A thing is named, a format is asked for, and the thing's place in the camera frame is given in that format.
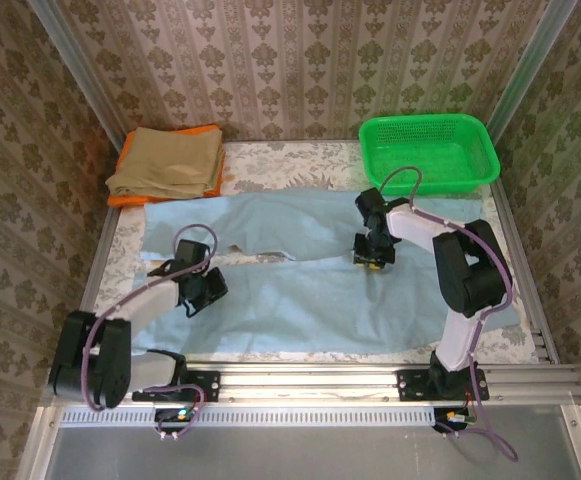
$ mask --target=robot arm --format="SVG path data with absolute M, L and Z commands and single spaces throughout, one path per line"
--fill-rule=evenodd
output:
M 469 349 L 479 313 L 500 304 L 505 294 L 505 284 L 492 260 L 463 234 L 414 213 L 404 198 L 386 202 L 378 190 L 370 189 L 359 195 L 356 205 L 369 231 L 355 237 L 355 263 L 375 269 L 394 263 L 394 244 L 401 240 L 434 254 L 439 287 L 449 307 L 435 358 L 446 372 L 466 369 L 472 361 Z M 464 227 L 484 240 L 505 265 L 487 222 L 476 220 Z
M 175 258 L 148 274 L 144 284 L 148 288 L 141 295 L 130 298 L 116 311 L 114 319 L 103 322 L 95 335 L 95 348 L 87 352 L 90 356 L 88 391 L 94 405 L 114 408 L 129 391 L 186 383 L 184 356 L 156 350 L 132 355 L 130 345 L 132 339 L 161 314 L 184 306 L 187 316 L 192 317 L 227 293 L 218 268 L 207 271 L 205 267 L 166 281 L 156 278 L 199 264 L 208 250 L 203 243 L 181 240 Z M 83 350 L 96 317 L 94 313 L 82 311 L 68 315 L 48 380 L 56 395 L 82 399 Z

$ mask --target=wall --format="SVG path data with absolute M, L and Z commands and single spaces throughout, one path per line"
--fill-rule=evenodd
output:
M 126 131 L 354 138 L 377 115 L 487 121 L 547 0 L 59 0 Z
M 0 0 L 0 479 L 13 478 L 105 217 L 109 142 L 36 16 Z
M 497 150 L 560 356 L 581 367 L 581 1 Z

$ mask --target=cable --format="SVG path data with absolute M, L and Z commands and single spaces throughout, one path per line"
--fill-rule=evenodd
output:
M 144 389 L 144 392 L 148 392 L 148 393 L 171 393 L 171 392 L 180 392 L 183 390 L 194 390 L 199 394 L 199 402 L 198 402 L 199 407 L 197 408 L 197 411 L 192 415 L 192 417 L 188 421 L 187 425 L 185 427 L 183 427 L 179 432 L 177 432 L 176 436 L 173 435 L 175 440 L 178 437 L 188 433 L 190 428 L 192 428 L 192 424 L 197 421 L 197 417 L 201 413 L 201 410 L 203 410 L 203 407 L 206 406 L 206 392 L 203 391 L 203 388 L 201 388 L 197 385 L 194 385 L 193 383 L 186 383 L 186 384 L 182 384 L 182 385 L 165 386 L 165 387 L 150 387 L 150 388 Z M 197 405 L 196 395 L 195 395 L 195 403 L 192 405 L 192 408 L 190 408 L 191 412 L 194 411 L 195 405 Z M 161 438 L 165 438 L 165 432 L 163 431 L 162 426 L 163 426 L 163 419 L 159 420 L 156 428 L 157 428 L 157 432 L 161 435 Z
M 466 401 L 465 401 L 465 403 L 463 404 L 463 407 L 462 407 L 464 409 L 468 408 L 468 404 L 470 403 L 470 390 L 468 390 L 466 388 L 466 392 L 465 393 L 466 393 Z
M 408 203 L 410 204 L 410 209 L 412 210 L 412 212 L 415 215 L 420 216 L 421 218 L 424 218 L 424 219 L 429 220 L 431 222 L 443 225 L 445 227 L 449 227 L 449 228 L 456 230 L 458 232 L 461 232 L 462 234 L 467 236 L 470 240 L 472 240 L 474 243 L 479 245 L 486 252 L 486 254 L 490 257 L 492 262 L 497 267 L 497 270 L 499 271 L 499 274 L 501 275 L 501 278 L 503 279 L 503 283 L 504 283 L 505 288 L 506 288 L 506 298 L 503 301 L 503 303 L 501 303 L 500 305 L 497 305 L 495 307 L 489 308 L 488 310 L 481 312 L 481 314 L 479 316 L 479 323 L 477 323 L 477 327 L 475 328 L 474 334 L 472 336 L 472 340 L 470 342 L 470 347 L 468 349 L 468 355 L 471 358 L 471 361 L 470 361 L 470 379 L 472 381 L 472 389 L 474 391 L 474 397 L 477 400 L 477 406 L 478 406 L 479 410 L 481 411 L 481 418 L 483 419 L 483 422 L 485 423 L 486 428 L 485 429 L 468 428 L 468 429 L 464 430 L 462 432 L 462 434 L 468 433 L 468 434 L 477 434 L 477 435 L 487 436 L 492 441 L 492 443 L 495 445 L 495 447 L 503 454 L 504 457 L 506 457 L 511 462 L 516 463 L 519 461 L 519 455 L 517 454 L 516 450 L 503 437 L 501 437 L 500 435 L 495 433 L 494 429 L 492 428 L 492 424 L 490 422 L 490 417 L 488 416 L 488 413 L 486 412 L 486 409 L 483 406 L 483 402 L 481 401 L 481 395 L 479 394 L 479 384 L 477 382 L 477 372 L 476 372 L 476 369 L 474 366 L 475 350 L 477 348 L 477 344 L 479 343 L 479 337 L 481 336 L 481 331 L 483 330 L 483 324 L 485 323 L 486 319 L 490 315 L 492 315 L 493 313 L 499 312 L 501 310 L 505 310 L 506 308 L 508 308 L 512 304 L 512 295 L 513 295 L 512 282 L 510 280 L 510 277 L 508 277 L 508 272 L 506 271 L 506 268 L 505 268 L 503 262 L 499 259 L 499 257 L 494 252 L 494 250 L 492 250 L 492 248 L 490 248 L 490 246 L 486 242 L 484 242 L 481 238 L 479 238 L 477 235 L 475 235 L 474 233 L 467 230 L 466 228 L 464 228 L 461 225 L 458 225 L 454 222 L 450 222 L 450 221 L 445 220 L 443 218 L 437 217 L 436 215 L 432 215 L 431 213 L 423 212 L 415 206 L 414 196 L 416 195 L 417 190 L 419 189 L 419 186 L 421 185 L 421 182 L 423 181 L 423 172 L 421 171 L 420 168 L 409 165 L 409 166 L 405 166 L 405 167 L 401 167 L 401 168 L 396 169 L 394 172 L 392 172 L 390 175 L 388 175 L 386 177 L 383 184 L 379 188 L 379 191 L 381 192 L 385 188 L 385 186 L 388 184 L 388 182 L 395 175 L 397 175 L 398 173 L 405 171 L 405 170 L 413 170 L 413 171 L 417 172 L 417 176 L 418 176 L 417 182 L 415 183 L 414 187 L 412 188 L 412 191 L 410 192 L 410 197 L 408 199 Z
M 474 421 L 476 422 L 479 419 L 479 416 L 477 414 L 477 409 L 474 407 L 474 398 L 472 398 L 470 392 L 468 392 L 468 395 L 470 396 L 470 406 L 472 407 L 472 411 L 474 412 Z
M 212 259 L 212 257 L 214 257 L 214 255 L 217 253 L 217 248 L 219 246 L 219 239 L 217 238 L 217 234 L 214 232 L 214 230 L 212 230 L 212 228 L 210 228 L 207 225 L 204 225 L 202 223 L 192 223 L 190 225 L 187 225 L 187 226 L 181 228 L 175 234 L 175 239 L 179 238 L 179 236 L 183 232 L 190 230 L 191 228 L 203 228 L 203 229 L 207 230 L 210 233 L 210 235 L 212 236 L 212 240 L 214 243 L 212 245 L 212 250 L 210 251 L 210 253 L 208 254 L 208 256 L 206 258 L 204 258 L 202 261 L 200 261 L 196 265 L 193 265 L 193 266 L 188 267 L 188 268 L 184 268 L 183 270 L 180 270 L 178 272 L 171 273 L 170 275 L 166 275 L 165 277 L 159 277 L 154 282 L 145 283 L 145 284 L 141 285 L 139 288 L 137 288 L 136 290 L 133 290 L 132 292 L 127 294 L 125 297 L 123 297 L 117 303 L 112 305 L 110 308 L 108 308 L 105 312 L 103 312 L 101 315 L 99 315 L 95 319 L 94 324 L 92 325 L 92 328 L 90 329 L 90 333 L 88 334 L 88 338 L 86 339 L 86 343 L 83 347 L 83 356 L 82 356 L 82 360 L 81 360 L 81 396 L 83 397 L 83 400 L 86 403 L 86 405 L 88 405 L 88 407 L 91 410 L 94 410 L 95 412 L 100 412 L 100 411 L 105 409 L 105 407 L 102 407 L 100 405 L 95 405 L 94 402 L 92 401 L 92 399 L 90 398 L 90 394 L 88 392 L 88 364 L 90 363 L 90 350 L 92 349 L 92 346 L 94 344 L 94 338 L 97 334 L 97 331 L 99 330 L 99 328 L 101 327 L 103 322 L 105 322 L 106 319 L 110 315 L 112 315 L 113 313 L 118 311 L 121 307 L 128 304 L 128 302 L 130 302 L 131 300 L 134 300 L 135 298 L 137 298 L 139 295 L 141 295 L 143 292 L 147 291 L 148 289 L 155 287 L 161 283 L 172 280 L 174 278 L 180 277 L 181 275 L 185 275 L 186 273 L 191 273 L 191 272 L 194 272 L 200 268 L 205 267 L 206 265 L 208 265 L 210 263 L 210 260 Z

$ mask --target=green plastic basket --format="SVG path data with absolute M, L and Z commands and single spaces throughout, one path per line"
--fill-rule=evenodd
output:
M 406 165 L 423 172 L 423 195 L 471 192 L 501 172 L 483 123 L 463 113 L 373 118 L 361 125 L 359 140 L 366 175 L 377 188 Z M 416 180 L 416 172 L 399 173 L 383 193 L 407 195 Z

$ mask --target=folded beige cloth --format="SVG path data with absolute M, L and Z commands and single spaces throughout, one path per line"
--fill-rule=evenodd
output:
M 139 127 L 130 152 L 106 185 L 111 195 L 202 197 L 217 184 L 221 130 L 179 135 Z

